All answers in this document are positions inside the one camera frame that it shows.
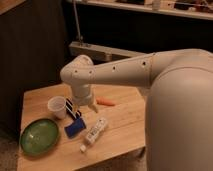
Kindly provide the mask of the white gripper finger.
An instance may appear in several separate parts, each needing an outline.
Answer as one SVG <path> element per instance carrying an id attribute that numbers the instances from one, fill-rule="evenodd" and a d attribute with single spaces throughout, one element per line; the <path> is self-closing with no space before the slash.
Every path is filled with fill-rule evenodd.
<path id="1" fill-rule="evenodd" d="M 90 104 L 90 105 L 89 105 L 89 108 L 90 108 L 91 110 L 93 110 L 95 113 L 98 113 L 98 112 L 99 112 L 99 111 L 98 111 L 98 108 L 97 108 L 97 105 L 94 104 L 94 103 Z"/>

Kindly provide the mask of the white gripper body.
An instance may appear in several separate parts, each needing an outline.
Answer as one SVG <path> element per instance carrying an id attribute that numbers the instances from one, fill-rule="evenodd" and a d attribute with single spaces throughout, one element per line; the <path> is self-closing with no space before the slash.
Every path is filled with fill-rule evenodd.
<path id="1" fill-rule="evenodd" d="M 86 106 L 94 101 L 94 95 L 90 84 L 75 85 L 71 87 L 72 101 L 75 105 Z"/>

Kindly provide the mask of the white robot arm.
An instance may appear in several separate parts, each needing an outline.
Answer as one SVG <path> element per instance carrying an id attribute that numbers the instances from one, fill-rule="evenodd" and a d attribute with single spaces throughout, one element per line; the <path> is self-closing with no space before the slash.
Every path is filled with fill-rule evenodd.
<path id="1" fill-rule="evenodd" d="M 182 49 L 95 65 L 80 55 L 60 71 L 76 107 L 93 84 L 147 87 L 148 171 L 213 171 L 213 52 Z"/>

